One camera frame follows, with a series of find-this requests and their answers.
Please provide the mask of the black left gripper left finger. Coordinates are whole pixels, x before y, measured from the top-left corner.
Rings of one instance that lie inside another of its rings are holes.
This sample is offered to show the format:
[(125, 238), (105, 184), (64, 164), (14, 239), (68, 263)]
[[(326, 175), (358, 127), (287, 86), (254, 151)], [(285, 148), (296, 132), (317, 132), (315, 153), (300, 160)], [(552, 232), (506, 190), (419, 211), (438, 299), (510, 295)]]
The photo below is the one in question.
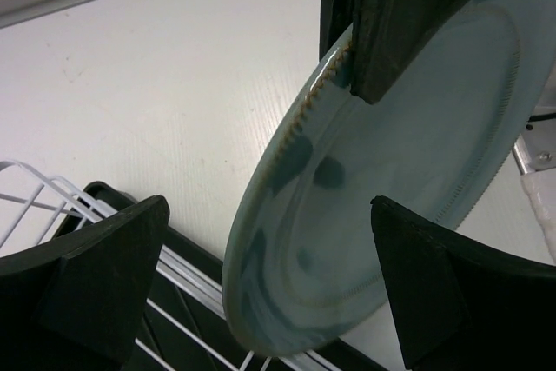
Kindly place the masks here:
[(3, 370), (119, 370), (169, 223), (160, 195), (1, 259)]

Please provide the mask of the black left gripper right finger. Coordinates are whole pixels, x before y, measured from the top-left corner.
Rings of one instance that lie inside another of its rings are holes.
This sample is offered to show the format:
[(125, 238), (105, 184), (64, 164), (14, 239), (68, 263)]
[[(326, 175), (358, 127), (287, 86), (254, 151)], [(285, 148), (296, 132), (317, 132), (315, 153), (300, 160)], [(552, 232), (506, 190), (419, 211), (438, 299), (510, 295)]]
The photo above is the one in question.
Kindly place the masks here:
[(371, 222), (408, 370), (553, 370), (555, 267), (376, 196)]

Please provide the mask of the plain teal plate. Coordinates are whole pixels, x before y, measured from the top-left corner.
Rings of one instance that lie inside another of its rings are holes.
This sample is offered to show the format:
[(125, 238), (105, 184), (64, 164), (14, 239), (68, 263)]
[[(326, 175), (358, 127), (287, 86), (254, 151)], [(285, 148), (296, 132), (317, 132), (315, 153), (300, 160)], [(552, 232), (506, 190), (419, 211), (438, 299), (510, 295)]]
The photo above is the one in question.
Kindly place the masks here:
[(555, 0), (471, 0), (376, 104), (354, 96), (352, 34), (323, 57), (243, 195), (222, 270), (232, 335), (286, 356), (387, 299), (371, 227), (384, 195), (455, 229), (532, 114), (555, 62)]

